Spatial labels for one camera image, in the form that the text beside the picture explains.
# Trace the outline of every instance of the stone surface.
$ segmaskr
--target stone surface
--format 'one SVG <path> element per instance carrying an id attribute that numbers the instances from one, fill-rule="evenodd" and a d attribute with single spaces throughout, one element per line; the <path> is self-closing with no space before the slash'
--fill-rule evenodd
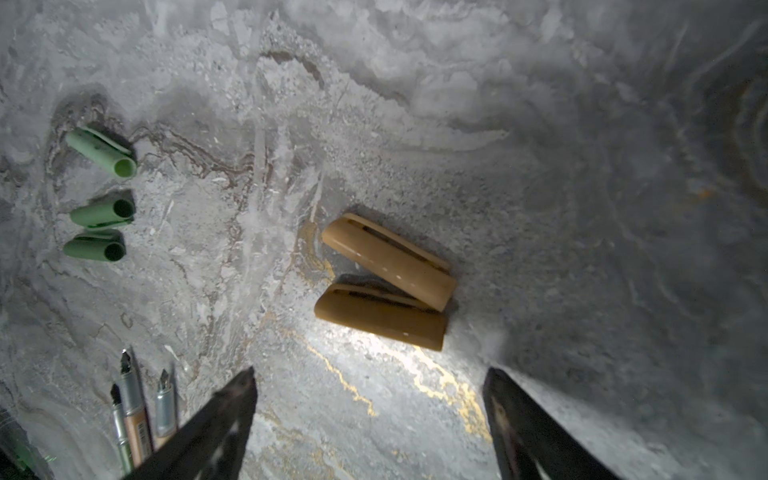
<path id="1" fill-rule="evenodd" d="M 0 406 L 117 478 L 133 346 L 182 419 L 238 369 L 258 478 L 497 478 L 505 367 L 624 478 L 765 478 L 768 12 L 749 2 L 0 3 Z M 119 181 L 66 147 L 133 145 Z M 67 213 L 133 196 L 127 256 Z M 321 322 L 345 211 L 446 258 L 442 353 Z"/>

